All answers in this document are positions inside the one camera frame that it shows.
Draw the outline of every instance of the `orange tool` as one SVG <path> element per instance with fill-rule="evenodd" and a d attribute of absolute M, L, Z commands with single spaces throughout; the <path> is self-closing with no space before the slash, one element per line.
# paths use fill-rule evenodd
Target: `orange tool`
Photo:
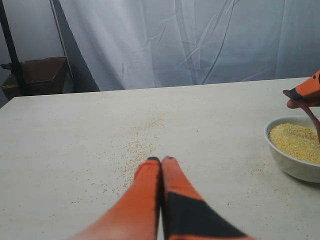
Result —
<path fill-rule="evenodd" d="M 308 107 L 320 106 L 320 70 L 289 93 L 293 100 L 303 100 Z M 292 100 L 287 102 L 287 106 L 291 109 L 299 107 Z"/>
<path fill-rule="evenodd" d="M 156 240 L 160 207 L 166 240 L 254 240 L 213 211 L 169 156 L 142 163 L 119 201 L 70 240 Z"/>

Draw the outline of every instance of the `table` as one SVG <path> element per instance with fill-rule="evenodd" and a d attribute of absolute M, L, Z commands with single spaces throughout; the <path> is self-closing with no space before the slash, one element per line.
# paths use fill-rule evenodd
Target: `table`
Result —
<path fill-rule="evenodd" d="M 264 139 L 270 120 L 304 114 L 282 90 L 305 79 L 14 98 L 0 109 L 0 239 L 66 239 L 166 155 L 246 233 L 318 239 L 320 186 L 280 171 Z"/>

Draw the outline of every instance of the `white backdrop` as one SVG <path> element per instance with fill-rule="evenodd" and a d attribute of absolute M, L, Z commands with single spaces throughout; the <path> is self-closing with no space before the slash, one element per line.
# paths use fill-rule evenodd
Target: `white backdrop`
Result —
<path fill-rule="evenodd" d="M 60 0 L 100 90 L 306 77 L 320 1 Z"/>

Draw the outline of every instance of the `grain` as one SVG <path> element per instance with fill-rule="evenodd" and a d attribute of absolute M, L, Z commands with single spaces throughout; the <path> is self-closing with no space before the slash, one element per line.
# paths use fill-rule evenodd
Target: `grain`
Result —
<path fill-rule="evenodd" d="M 320 144 L 315 130 L 290 123 L 280 124 L 270 131 L 269 138 L 282 152 L 302 161 L 320 164 Z"/>

